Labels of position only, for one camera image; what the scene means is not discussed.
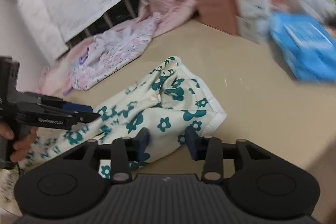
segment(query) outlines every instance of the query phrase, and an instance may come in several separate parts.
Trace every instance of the logo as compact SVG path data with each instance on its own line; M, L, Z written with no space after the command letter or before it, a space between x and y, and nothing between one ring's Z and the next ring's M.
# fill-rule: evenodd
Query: logo
M165 177L162 180L165 181L165 182L168 182L168 180L171 180L171 177Z
M38 121L39 121L39 122L54 123L54 124L63 124L63 122L62 122L62 121L54 121L54 120L49 120L49 119L41 119L41 118L38 118Z

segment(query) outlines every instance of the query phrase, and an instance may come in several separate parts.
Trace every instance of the clutter pile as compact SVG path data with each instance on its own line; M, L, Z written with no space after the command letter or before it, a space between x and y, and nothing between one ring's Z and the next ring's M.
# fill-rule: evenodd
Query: clutter pile
M196 1L203 24L258 44L272 37L299 80L336 80L336 0Z

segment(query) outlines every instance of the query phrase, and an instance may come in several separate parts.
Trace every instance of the human hand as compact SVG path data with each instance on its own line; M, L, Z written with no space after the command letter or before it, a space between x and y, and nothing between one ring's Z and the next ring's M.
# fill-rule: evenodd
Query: human hand
M36 139L36 131L37 127L32 127L26 137L13 144L13 148L16 151L10 156L10 160L12 162L20 161L26 156L30 149L30 145ZM8 140L12 140L14 138L13 131L4 121L0 122L0 135Z

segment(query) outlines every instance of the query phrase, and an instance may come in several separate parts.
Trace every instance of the circular pad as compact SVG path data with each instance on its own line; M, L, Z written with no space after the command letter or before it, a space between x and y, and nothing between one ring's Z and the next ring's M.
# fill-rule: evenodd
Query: circular pad
M50 161L21 177L15 188L23 213L47 219L79 215L103 198L106 182L80 160Z
M244 211L280 220L312 213L320 187L312 175L286 161L256 160L229 179L228 192Z
M52 174L42 178L37 186L46 195L65 195L76 188L77 179L68 174Z

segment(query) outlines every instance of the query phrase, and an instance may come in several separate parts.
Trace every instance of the white floral cloth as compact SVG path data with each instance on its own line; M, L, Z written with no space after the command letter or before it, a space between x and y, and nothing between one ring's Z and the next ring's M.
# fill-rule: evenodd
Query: white floral cloth
M88 139L104 144L124 136L135 137L146 127L151 135L150 143L141 161L129 162L131 170L136 170L183 145L187 126L195 128L200 136L209 135L226 117L203 80L191 73L178 57L167 58L140 81L101 103L95 111L101 117L78 130L59 132L44 128L43 133L39 130L38 139L20 166L29 168L34 163L43 163ZM109 178L108 160L101 160L99 173ZM8 179L2 184L0 207L14 200L16 170L9 172L9 176L12 183L9 185Z

